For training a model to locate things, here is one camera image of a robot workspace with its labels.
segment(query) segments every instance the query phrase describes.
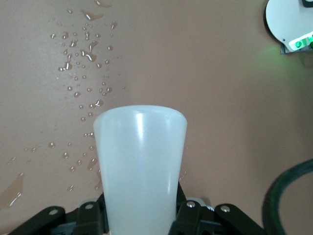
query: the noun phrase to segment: black hose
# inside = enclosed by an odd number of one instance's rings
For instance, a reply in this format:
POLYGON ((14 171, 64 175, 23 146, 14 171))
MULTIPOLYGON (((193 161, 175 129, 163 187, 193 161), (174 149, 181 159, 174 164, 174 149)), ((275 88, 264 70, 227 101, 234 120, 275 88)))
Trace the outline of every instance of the black hose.
POLYGON ((279 218, 279 201, 285 188, 301 176, 313 171, 313 159, 283 172, 268 189, 262 207, 262 221, 267 235, 286 235, 279 218))

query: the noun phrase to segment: metal screw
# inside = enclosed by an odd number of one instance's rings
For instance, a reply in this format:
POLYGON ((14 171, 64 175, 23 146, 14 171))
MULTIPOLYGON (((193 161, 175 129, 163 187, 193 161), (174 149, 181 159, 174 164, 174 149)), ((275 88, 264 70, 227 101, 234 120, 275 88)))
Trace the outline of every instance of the metal screw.
POLYGON ((230 208, 226 205, 221 206, 221 210, 224 212, 230 212, 230 208))
POLYGON ((53 209, 49 212, 49 215, 55 215, 56 213, 58 213, 57 209, 53 209))
POLYGON ((193 201, 188 201, 187 202, 187 207, 193 208, 195 206, 196 206, 196 204, 193 201))
POLYGON ((93 204, 88 204, 88 205, 85 206, 85 209, 86 209, 86 210, 89 210, 89 209, 91 209, 91 208, 93 208, 93 204))

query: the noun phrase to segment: beige surface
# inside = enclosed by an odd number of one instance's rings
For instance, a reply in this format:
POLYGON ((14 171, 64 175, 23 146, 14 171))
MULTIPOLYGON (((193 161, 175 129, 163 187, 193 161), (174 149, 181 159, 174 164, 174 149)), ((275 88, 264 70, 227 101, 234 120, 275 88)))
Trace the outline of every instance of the beige surface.
MULTIPOLYGON (((261 223, 271 182, 313 150, 313 57, 280 55, 263 25, 266 2, 102 0, 112 4, 104 8, 93 0, 0 0, 0 193, 23 173, 22 195, 9 208, 1 198, 0 233, 47 206, 71 211, 97 198, 99 166, 88 168, 95 142, 84 134, 101 112, 130 104, 185 114, 181 183, 187 196, 212 206, 235 204, 261 223), (104 16, 90 22, 81 9, 104 16), (72 40, 76 47, 69 47, 72 40), (95 62, 75 56, 93 40, 99 42, 95 62), (72 69, 60 72, 66 49, 72 69), (99 92, 110 87, 106 96, 99 92), (75 92, 81 95, 75 98, 75 92), (91 109, 99 99, 103 106, 91 109)), ((312 182, 306 176, 283 198, 290 234, 312 234, 312 182)))

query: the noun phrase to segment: white device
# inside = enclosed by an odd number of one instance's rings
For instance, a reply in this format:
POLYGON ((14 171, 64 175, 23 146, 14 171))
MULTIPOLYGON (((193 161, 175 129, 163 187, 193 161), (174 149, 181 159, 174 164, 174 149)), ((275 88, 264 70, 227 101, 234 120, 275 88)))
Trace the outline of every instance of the white device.
POLYGON ((312 1, 269 0, 267 3, 268 28, 291 52, 310 47, 310 43, 313 48, 313 7, 309 7, 312 1))

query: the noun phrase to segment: white plastic cup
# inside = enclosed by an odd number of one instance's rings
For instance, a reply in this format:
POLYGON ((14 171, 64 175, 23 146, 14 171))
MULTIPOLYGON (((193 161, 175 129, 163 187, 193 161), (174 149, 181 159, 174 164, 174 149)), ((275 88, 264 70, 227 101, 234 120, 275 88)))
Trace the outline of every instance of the white plastic cup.
POLYGON ((187 128, 180 112, 135 105, 93 124, 111 235, 168 235, 187 128))

